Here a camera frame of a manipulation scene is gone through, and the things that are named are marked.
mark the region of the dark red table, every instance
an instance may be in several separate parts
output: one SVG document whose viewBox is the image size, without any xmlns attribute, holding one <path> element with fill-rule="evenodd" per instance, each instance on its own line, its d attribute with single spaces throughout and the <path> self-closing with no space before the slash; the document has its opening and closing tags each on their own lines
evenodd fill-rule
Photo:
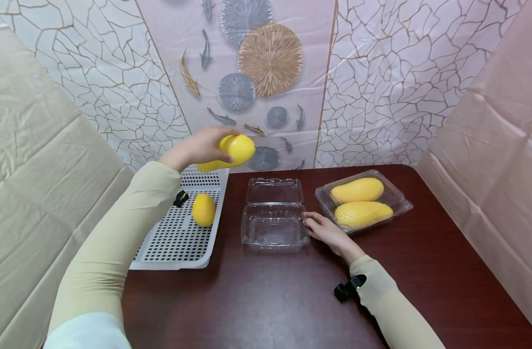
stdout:
<svg viewBox="0 0 532 349">
<path fill-rule="evenodd" d="M 448 349 L 532 349 L 532 327 L 428 190 L 402 165 L 373 166 L 415 208 L 354 240 L 387 269 Z M 370 168 L 263 173 L 298 178 L 304 205 L 314 190 Z M 256 255 L 240 241 L 248 180 L 229 176 L 210 265 L 203 270 L 131 271 L 123 298 L 133 348 L 386 348 L 375 320 L 333 288 L 347 268 L 313 241 L 301 253 Z"/>
</svg>

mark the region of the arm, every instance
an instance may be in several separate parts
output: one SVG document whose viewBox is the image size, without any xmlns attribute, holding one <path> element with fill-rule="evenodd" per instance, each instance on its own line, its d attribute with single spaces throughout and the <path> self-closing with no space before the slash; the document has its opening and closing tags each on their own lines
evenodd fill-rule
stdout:
<svg viewBox="0 0 532 349">
<path fill-rule="evenodd" d="M 309 234 L 325 242 L 350 265 L 350 274 L 367 276 L 359 288 L 361 304 L 375 317 L 384 339 L 392 349 L 443 349 L 444 345 L 427 320 L 399 291 L 394 279 L 332 221 L 307 212 Z"/>
<path fill-rule="evenodd" d="M 69 320 L 93 313 L 105 315 L 110 319 L 109 327 L 118 323 L 122 330 L 120 301 L 130 263 L 147 233 L 181 191 L 180 172 L 193 163 L 232 161 L 217 145 L 223 137 L 234 134 L 237 132 L 231 128 L 204 129 L 167 151 L 159 162 L 149 162 L 138 171 L 66 269 L 49 334 Z"/>
</svg>

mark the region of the yellow mango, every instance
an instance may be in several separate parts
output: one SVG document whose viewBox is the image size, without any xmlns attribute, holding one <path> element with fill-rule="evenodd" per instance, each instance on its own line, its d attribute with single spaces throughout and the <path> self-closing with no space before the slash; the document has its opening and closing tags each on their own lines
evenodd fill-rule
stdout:
<svg viewBox="0 0 532 349">
<path fill-rule="evenodd" d="M 226 136 L 219 142 L 219 149 L 233 158 L 233 162 L 225 162 L 220 160 L 206 162 L 206 164 L 198 164 L 196 168 L 200 172 L 210 172 L 217 169 L 226 169 L 235 166 L 243 165 L 247 162 L 256 151 L 254 142 L 244 135 Z"/>
<path fill-rule="evenodd" d="M 202 227 L 210 227 L 215 217 L 215 203 L 211 196 L 198 194 L 192 204 L 192 217 Z"/>
<path fill-rule="evenodd" d="M 374 201 L 345 203 L 334 213 L 338 223 L 351 229 L 366 228 L 394 215 L 390 206 Z"/>
<path fill-rule="evenodd" d="M 384 184 L 376 178 L 359 178 L 333 187 L 332 198 L 340 204 L 355 201 L 375 201 L 384 192 Z"/>
</svg>

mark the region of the arm sleeve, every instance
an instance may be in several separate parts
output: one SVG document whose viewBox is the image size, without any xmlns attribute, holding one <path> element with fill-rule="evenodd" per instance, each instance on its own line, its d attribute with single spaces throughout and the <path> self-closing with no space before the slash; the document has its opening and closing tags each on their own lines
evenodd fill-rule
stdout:
<svg viewBox="0 0 532 349">
<path fill-rule="evenodd" d="M 93 312 L 111 314 L 123 326 L 122 290 L 136 252 L 181 191 L 180 174 L 148 162 L 99 221 L 60 282 L 48 333 Z"/>
<path fill-rule="evenodd" d="M 365 284 L 358 289 L 361 304 L 375 317 L 390 348 L 444 348 L 430 324 L 399 291 L 379 262 L 363 256 L 350 265 L 350 273 L 367 276 Z"/>
</svg>

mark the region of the plastic clamshell box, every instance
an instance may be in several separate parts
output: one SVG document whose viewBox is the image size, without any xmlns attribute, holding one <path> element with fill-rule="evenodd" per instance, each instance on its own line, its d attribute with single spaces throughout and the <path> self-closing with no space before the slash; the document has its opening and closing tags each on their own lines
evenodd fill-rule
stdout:
<svg viewBox="0 0 532 349">
<path fill-rule="evenodd" d="M 248 183 L 241 241 L 251 250 L 298 251 L 310 239 L 303 224 L 298 179 L 254 178 Z"/>
<path fill-rule="evenodd" d="M 388 218 L 387 220 L 378 222 L 373 221 L 372 224 L 365 225 L 358 229 L 341 224 L 340 222 L 338 222 L 335 216 L 336 208 L 340 206 L 340 203 L 332 197 L 332 188 L 337 187 L 338 185 L 350 183 L 359 178 L 366 177 L 376 178 L 380 180 L 382 184 L 384 184 L 384 192 L 382 193 L 382 195 L 380 195 L 380 198 L 376 199 L 376 201 L 390 206 L 391 209 L 394 211 L 393 216 Z M 337 224 L 338 227 L 340 227 L 340 229 L 342 229 L 342 231 L 346 234 L 353 234 L 368 228 L 373 228 L 375 226 L 382 225 L 391 221 L 392 218 L 413 209 L 413 204 L 406 200 L 403 192 L 396 188 L 394 184 L 392 184 L 386 177 L 382 175 L 382 173 L 378 172 L 377 170 L 369 170 L 351 177 L 343 178 L 337 181 L 333 181 L 332 183 L 325 184 L 323 187 L 316 189 L 315 196 L 318 199 L 318 202 L 320 202 L 320 206 L 322 207 L 325 216 L 329 217 L 333 222 L 335 222 L 335 224 Z"/>
</svg>

